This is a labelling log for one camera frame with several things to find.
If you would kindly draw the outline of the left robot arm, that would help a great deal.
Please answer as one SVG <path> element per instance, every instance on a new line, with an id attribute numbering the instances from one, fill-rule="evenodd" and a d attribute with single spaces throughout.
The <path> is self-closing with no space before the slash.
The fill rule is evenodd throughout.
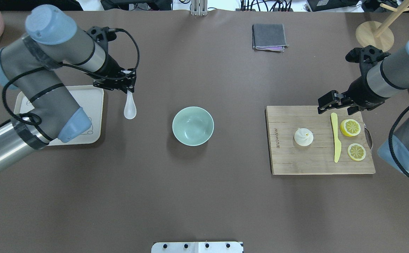
<path id="1" fill-rule="evenodd" d="M 0 49 L 1 98 L 10 119 L 0 125 L 0 172 L 54 139 L 67 143 L 91 126 L 55 70 L 70 67 L 93 79 L 93 86 L 127 94 L 124 117 L 137 114 L 133 93 L 137 67 L 122 68 L 108 42 L 122 28 L 82 30 L 54 5 L 40 5 L 25 21 L 26 34 Z"/>

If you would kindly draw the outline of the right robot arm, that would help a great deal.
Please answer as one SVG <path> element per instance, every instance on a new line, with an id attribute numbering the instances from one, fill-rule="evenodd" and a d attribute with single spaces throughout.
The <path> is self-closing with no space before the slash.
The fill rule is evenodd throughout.
<path id="1" fill-rule="evenodd" d="M 356 63 L 360 76 L 344 92 L 329 91 L 318 99 L 318 113 L 330 109 L 346 108 L 349 115 L 364 110 L 374 110 L 396 95 L 402 98 L 409 91 L 409 41 L 394 53 L 383 52 L 372 45 L 356 47 L 345 59 Z M 397 116 L 405 107 L 408 111 L 393 133 L 386 129 L 386 138 L 377 149 L 379 157 L 398 171 L 409 174 L 409 99 L 398 104 Z"/>

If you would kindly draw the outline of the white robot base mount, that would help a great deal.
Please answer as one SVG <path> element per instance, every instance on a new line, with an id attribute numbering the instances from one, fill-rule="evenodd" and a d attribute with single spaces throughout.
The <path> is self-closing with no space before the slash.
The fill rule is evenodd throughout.
<path id="1" fill-rule="evenodd" d="M 151 253 L 243 253 L 238 241 L 157 242 Z"/>

